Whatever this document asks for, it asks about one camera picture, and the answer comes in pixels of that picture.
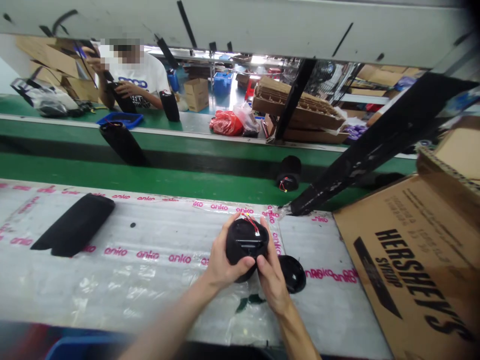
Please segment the black metal post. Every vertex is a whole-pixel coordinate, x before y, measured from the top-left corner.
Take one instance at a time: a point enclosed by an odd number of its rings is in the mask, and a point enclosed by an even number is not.
[[[451,116],[437,117],[448,100],[479,84],[428,72],[387,110],[316,181],[290,203],[292,215],[315,206],[355,183],[406,147],[432,133]]]
[[[276,125],[275,140],[281,140],[284,137],[285,130],[287,129],[289,121],[292,118],[295,109],[297,108],[300,97],[304,92],[305,86],[310,79],[310,75],[312,75],[312,71],[314,70],[316,63],[317,60],[315,59],[302,59],[300,62],[298,74],[295,81],[291,85],[290,93],[286,98],[285,108],[283,109],[283,113],[278,119],[278,123]]]

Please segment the black speaker cap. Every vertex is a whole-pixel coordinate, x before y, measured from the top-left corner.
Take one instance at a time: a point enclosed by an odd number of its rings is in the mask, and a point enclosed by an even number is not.
[[[289,294],[301,292],[307,284],[304,268],[297,259],[290,255],[280,255],[281,272],[285,278],[286,289]]]

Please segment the blue tray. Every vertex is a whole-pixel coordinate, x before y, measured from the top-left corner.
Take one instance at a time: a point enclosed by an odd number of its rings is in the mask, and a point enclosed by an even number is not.
[[[45,356],[45,360],[88,360],[89,348],[125,344],[128,338],[121,335],[62,337]]]
[[[111,112],[107,116],[103,117],[96,123],[98,125],[103,125],[108,122],[119,122],[123,123],[127,129],[133,129],[136,127],[142,120],[144,116],[142,114],[130,114],[126,112]]]

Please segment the red plastic bag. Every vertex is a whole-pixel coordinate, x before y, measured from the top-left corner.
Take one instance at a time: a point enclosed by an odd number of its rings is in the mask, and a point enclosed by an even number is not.
[[[239,136],[244,131],[244,126],[233,111],[217,110],[215,117],[210,121],[210,129],[215,134]]]

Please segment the white t-shirt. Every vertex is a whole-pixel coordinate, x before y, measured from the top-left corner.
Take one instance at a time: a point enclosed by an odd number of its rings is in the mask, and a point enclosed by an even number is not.
[[[114,56],[114,52],[110,50],[109,45],[100,45],[98,50],[100,51],[100,57],[104,58],[105,63],[108,64],[109,71],[113,76],[113,81],[131,82],[147,90],[157,98],[160,98],[160,93],[164,90],[170,93],[167,72],[160,60],[153,55],[144,51],[143,56],[140,57],[140,63],[126,64],[121,63],[120,59]],[[98,75],[95,76],[95,81],[98,84]],[[155,109],[155,107],[141,95],[133,95],[131,99],[137,108]]]

